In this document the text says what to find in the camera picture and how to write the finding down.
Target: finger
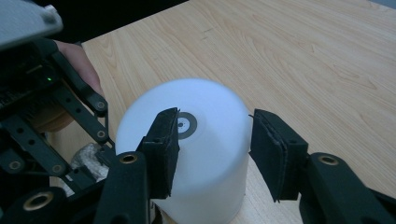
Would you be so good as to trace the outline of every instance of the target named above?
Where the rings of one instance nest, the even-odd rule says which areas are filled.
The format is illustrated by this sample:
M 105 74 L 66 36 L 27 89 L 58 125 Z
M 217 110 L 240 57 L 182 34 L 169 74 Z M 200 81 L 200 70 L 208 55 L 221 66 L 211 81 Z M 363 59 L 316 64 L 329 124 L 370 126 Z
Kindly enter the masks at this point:
M 74 44 L 67 44 L 56 40 L 55 43 L 66 60 L 70 62 L 76 72 L 81 76 L 82 80 L 90 85 L 94 91 L 104 96 L 99 76 L 93 68 L 84 49 Z

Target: wooden table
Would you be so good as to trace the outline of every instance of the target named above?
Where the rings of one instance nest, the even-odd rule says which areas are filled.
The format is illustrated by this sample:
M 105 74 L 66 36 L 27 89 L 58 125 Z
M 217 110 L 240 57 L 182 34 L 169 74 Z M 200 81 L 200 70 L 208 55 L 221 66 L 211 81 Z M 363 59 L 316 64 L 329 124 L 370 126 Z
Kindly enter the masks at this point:
M 396 197 L 394 9 L 365 0 L 190 0 L 83 46 L 102 79 L 113 139 L 148 89 L 210 78 L 251 112 L 278 114 L 309 153 L 343 158 L 369 188 Z M 90 139 L 72 124 L 51 141 L 70 158 Z M 272 202 L 250 161 L 233 223 L 263 222 L 301 218 L 297 202 Z

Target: black metal bracket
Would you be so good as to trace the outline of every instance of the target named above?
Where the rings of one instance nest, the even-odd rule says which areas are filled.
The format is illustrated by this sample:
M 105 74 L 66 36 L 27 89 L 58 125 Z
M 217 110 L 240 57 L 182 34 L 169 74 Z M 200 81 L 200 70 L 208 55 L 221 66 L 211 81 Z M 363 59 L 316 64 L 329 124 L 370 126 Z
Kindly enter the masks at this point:
M 177 114 L 176 108 L 161 112 L 139 151 L 112 157 L 105 180 L 87 183 L 69 198 L 59 188 L 37 189 L 16 201 L 0 223 L 148 224 L 149 199 L 164 199 L 171 193 L 179 152 Z M 74 181 L 87 168 L 80 169 L 73 173 Z
M 1 167 L 9 174 L 58 176 L 74 192 L 87 188 L 95 182 L 91 172 L 84 167 L 73 170 L 29 120 L 42 104 L 61 105 L 95 142 L 111 148 L 115 157 L 106 100 L 82 81 L 52 40 L 38 39 L 1 53 L 7 55 L 20 61 L 1 67 L 1 78 L 6 81 L 0 92 L 0 138 L 5 143 L 0 150 Z M 105 125 L 98 117 L 105 117 Z
M 304 223 L 395 223 L 396 200 L 366 188 L 347 164 L 308 144 L 280 117 L 256 109 L 250 156 L 274 201 L 297 200 Z

